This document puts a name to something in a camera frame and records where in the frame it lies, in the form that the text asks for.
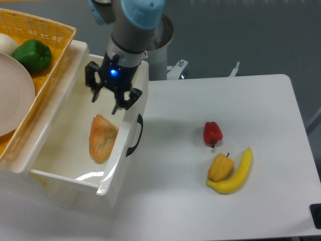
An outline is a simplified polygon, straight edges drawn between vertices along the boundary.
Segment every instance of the banana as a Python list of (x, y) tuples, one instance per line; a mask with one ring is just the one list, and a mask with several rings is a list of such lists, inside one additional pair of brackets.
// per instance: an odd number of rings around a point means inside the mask
[(248, 147), (244, 151), (242, 160), (240, 162), (240, 166), (237, 169), (236, 173), (233, 175), (233, 177), (231, 177), (228, 180), (220, 181), (220, 182), (213, 182), (211, 180), (207, 180), (206, 184), (211, 188), (213, 188), (214, 190), (216, 190), (217, 192), (220, 192), (223, 194), (230, 193), (237, 190), (243, 185), (243, 183), (245, 182), (249, 174), (251, 164), (252, 164), (252, 157), (253, 157), (252, 150)]

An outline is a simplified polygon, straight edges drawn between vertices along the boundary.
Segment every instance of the drawer handle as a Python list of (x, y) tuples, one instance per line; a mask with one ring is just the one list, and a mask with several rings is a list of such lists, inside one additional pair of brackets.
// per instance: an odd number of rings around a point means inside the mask
[(137, 141), (137, 143), (136, 143), (135, 146), (133, 146), (133, 147), (128, 147), (127, 152), (126, 152), (126, 156), (127, 156), (127, 157), (130, 156), (130, 155), (136, 150), (136, 148), (138, 147), (138, 144), (139, 144), (139, 142), (140, 142), (140, 138), (141, 138), (141, 134), (142, 134), (142, 124), (143, 124), (141, 114), (138, 114), (137, 123), (139, 123), (139, 124), (141, 125), (140, 133), (139, 133), (139, 137), (138, 137), (138, 141)]

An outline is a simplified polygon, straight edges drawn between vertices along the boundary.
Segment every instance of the yellow basket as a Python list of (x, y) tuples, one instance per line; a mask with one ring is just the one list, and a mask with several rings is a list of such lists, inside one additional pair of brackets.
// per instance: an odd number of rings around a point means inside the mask
[(32, 119), (44, 92), (50, 86), (63, 56), (76, 34), (76, 29), (52, 20), (30, 14), (0, 8), (0, 33), (11, 36), (19, 44), (28, 39), (37, 39), (48, 45), (52, 52), (50, 67), (40, 74), (31, 74), (35, 85), (36, 98), (27, 115), (15, 131), (0, 137), (0, 161), (15, 144), (20, 134)]

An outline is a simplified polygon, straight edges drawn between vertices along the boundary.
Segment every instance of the green bell pepper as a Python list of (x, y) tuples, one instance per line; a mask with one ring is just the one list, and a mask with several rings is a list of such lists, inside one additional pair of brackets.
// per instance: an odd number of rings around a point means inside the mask
[(51, 50), (36, 39), (29, 39), (16, 48), (13, 56), (18, 60), (29, 72), (42, 72), (50, 66)]

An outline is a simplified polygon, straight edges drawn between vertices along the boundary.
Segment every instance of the bread slice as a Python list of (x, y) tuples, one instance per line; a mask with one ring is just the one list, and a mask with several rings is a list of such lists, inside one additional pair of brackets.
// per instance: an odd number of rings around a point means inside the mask
[(89, 154), (96, 163), (104, 163), (110, 156), (118, 134), (118, 127), (98, 114), (92, 120)]

